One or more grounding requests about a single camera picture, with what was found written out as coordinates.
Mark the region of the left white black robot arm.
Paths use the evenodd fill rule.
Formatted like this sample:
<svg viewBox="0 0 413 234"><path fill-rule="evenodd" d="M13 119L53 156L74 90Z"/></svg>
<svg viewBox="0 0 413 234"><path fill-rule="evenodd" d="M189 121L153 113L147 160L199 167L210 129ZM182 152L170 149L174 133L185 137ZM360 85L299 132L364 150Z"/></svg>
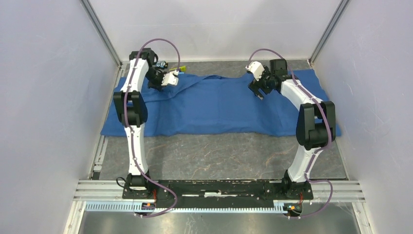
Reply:
<svg viewBox="0 0 413 234"><path fill-rule="evenodd" d="M130 70L120 91L114 92L113 102L119 122L123 125L129 152L129 172L123 185L123 199L150 198L153 185L149 183L149 168L144 148L144 127L148 110L142 96L144 81L148 87L162 90L165 72L156 66L158 55L150 48L133 51Z"/></svg>

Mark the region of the blue surgical drape cloth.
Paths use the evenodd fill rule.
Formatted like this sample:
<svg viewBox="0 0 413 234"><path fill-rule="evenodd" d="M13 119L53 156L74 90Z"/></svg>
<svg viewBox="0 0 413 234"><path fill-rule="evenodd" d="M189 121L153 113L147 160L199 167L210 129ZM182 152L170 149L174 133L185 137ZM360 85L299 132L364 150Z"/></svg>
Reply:
<svg viewBox="0 0 413 234"><path fill-rule="evenodd" d="M142 87L148 120L146 137L175 134L222 134L256 132L293 136L299 112L277 91L263 100L248 88L251 74L239 78L180 74L177 86L162 91Z"/></svg>

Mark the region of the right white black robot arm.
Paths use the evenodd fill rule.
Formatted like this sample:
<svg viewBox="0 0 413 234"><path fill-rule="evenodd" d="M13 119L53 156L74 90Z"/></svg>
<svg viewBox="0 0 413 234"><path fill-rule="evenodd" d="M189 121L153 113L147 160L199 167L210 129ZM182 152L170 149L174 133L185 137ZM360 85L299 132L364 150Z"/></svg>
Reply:
<svg viewBox="0 0 413 234"><path fill-rule="evenodd" d="M259 99L277 91L298 110L296 139L299 144L292 165L280 183L264 185L268 199L312 199L310 172L322 151L336 137L335 105L313 95L289 69L285 59L273 59L266 66L250 61L245 67L253 76L249 89Z"/></svg>

